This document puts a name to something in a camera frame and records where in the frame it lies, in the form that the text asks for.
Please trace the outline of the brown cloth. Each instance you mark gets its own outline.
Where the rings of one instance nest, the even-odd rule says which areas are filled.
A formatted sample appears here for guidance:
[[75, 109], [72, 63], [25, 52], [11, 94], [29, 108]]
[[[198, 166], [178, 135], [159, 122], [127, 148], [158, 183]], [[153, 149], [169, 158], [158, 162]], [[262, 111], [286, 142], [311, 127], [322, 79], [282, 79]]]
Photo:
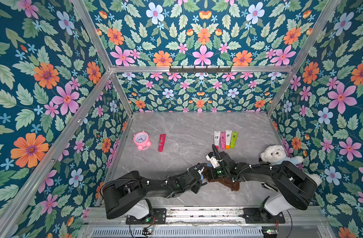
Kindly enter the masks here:
[[231, 191], [239, 191], [240, 182], [233, 182], [232, 180], [222, 177], [220, 170], [216, 170], [213, 167], [206, 167], [202, 172], [203, 177], [207, 180], [207, 182], [219, 182], [222, 185], [231, 189]]

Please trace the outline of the white toothpaste tube red cap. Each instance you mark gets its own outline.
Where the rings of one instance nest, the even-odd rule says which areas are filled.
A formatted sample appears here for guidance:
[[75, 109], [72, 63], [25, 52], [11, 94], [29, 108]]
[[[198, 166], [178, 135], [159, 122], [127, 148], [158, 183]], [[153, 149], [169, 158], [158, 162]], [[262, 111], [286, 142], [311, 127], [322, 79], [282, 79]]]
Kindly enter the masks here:
[[219, 149], [220, 139], [221, 139], [221, 132], [214, 131], [214, 145], [217, 149]]

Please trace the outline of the magenta toothpaste tube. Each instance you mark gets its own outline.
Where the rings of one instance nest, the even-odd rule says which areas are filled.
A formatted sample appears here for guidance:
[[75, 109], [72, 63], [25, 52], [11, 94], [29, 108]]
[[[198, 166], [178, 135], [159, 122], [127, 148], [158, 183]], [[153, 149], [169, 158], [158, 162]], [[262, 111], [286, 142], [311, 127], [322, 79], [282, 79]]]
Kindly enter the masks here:
[[165, 140], [166, 140], [166, 134], [161, 134], [160, 138], [159, 138], [159, 146], [158, 146], [158, 151], [159, 152], [163, 152], [164, 149], [164, 145], [165, 145]]

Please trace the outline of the pink toothpaste tube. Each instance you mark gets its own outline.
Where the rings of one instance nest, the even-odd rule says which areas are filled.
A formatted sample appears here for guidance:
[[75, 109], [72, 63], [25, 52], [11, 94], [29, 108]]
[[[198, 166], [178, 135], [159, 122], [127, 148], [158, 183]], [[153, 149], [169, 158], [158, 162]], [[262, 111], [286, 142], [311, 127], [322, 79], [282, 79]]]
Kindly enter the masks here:
[[220, 148], [221, 149], [226, 148], [226, 133], [225, 132], [220, 133]]

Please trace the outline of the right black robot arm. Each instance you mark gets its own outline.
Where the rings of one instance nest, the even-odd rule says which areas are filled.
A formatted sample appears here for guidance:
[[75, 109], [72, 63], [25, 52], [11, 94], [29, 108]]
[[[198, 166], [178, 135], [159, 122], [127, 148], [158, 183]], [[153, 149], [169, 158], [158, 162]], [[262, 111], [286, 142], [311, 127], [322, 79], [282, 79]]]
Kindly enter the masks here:
[[287, 158], [277, 163], [260, 161], [258, 164], [236, 163], [224, 151], [210, 152], [209, 165], [203, 175], [208, 182], [219, 182], [238, 191], [242, 182], [258, 181], [264, 188], [277, 193], [267, 197], [258, 208], [244, 208], [243, 218], [248, 223], [284, 223], [283, 211], [291, 208], [306, 210], [317, 187], [322, 183], [319, 175], [307, 174], [296, 164], [298, 158]]

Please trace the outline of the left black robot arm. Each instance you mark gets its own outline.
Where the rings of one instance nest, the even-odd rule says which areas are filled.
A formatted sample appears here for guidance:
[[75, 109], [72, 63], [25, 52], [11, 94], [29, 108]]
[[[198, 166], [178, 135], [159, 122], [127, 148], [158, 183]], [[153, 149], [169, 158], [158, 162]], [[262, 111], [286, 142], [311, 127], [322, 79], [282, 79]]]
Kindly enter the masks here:
[[101, 189], [101, 195], [107, 219], [115, 219], [143, 199], [176, 198], [188, 191], [197, 194], [201, 186], [203, 186], [202, 174], [196, 169], [164, 180], [148, 179], [142, 177], [138, 171], [132, 171], [106, 183]]

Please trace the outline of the green toothpaste tube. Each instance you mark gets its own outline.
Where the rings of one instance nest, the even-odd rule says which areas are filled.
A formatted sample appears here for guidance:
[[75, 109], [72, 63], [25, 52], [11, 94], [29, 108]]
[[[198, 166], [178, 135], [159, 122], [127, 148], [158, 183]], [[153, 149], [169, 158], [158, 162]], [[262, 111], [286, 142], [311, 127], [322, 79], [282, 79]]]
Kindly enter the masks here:
[[237, 138], [238, 138], [238, 132], [233, 131], [230, 141], [230, 148], [235, 148]]

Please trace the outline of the white toothpaste tube orange cap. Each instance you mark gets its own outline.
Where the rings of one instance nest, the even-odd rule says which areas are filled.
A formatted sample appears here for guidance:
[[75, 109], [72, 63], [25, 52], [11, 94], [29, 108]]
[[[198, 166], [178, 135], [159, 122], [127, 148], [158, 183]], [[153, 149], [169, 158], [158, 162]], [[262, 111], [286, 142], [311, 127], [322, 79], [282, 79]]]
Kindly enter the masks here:
[[225, 148], [226, 149], [230, 149], [230, 144], [231, 144], [231, 139], [232, 139], [232, 130], [226, 130], [225, 131], [225, 134], [226, 134], [226, 137], [225, 137]]

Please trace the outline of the white teddy bear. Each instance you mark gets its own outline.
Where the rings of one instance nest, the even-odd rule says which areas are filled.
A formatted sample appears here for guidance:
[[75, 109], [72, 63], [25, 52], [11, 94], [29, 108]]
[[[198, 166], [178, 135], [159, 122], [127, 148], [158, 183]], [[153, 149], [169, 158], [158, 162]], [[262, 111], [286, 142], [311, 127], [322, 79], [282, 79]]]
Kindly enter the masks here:
[[260, 154], [260, 159], [270, 165], [280, 165], [282, 162], [288, 161], [297, 166], [304, 161], [304, 158], [301, 156], [289, 157], [282, 145], [269, 146]]

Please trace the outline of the pink alarm clock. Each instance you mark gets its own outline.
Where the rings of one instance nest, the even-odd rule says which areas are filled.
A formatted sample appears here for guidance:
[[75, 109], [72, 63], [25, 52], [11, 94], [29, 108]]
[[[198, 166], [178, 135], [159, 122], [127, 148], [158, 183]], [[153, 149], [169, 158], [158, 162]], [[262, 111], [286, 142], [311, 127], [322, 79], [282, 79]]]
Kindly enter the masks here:
[[145, 131], [138, 132], [133, 136], [133, 142], [139, 151], [146, 150], [151, 147], [152, 143], [149, 139], [148, 133]]

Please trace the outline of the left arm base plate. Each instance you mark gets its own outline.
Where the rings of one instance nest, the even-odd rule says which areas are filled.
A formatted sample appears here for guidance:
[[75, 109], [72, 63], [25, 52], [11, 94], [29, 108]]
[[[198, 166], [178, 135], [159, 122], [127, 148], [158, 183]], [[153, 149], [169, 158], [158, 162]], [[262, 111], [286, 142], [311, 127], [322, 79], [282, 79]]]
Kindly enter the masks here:
[[136, 219], [135, 217], [126, 217], [126, 224], [129, 225], [164, 225], [166, 223], [167, 209], [165, 208], [153, 208], [153, 210], [142, 219]]

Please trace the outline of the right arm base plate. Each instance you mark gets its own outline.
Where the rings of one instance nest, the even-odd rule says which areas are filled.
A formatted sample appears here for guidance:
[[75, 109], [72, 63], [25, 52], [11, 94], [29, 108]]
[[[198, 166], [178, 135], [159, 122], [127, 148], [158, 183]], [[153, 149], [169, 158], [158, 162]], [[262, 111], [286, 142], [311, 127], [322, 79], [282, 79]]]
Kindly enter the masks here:
[[249, 224], [285, 224], [283, 213], [272, 215], [264, 208], [243, 208], [243, 216]]

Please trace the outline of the metal hook rail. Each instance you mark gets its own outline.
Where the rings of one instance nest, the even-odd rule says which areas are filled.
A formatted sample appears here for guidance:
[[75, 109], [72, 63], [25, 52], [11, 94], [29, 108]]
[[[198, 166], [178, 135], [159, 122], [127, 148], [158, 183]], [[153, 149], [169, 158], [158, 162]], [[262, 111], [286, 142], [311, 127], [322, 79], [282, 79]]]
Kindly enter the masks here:
[[229, 73], [232, 71], [231, 66], [170, 66], [170, 73]]

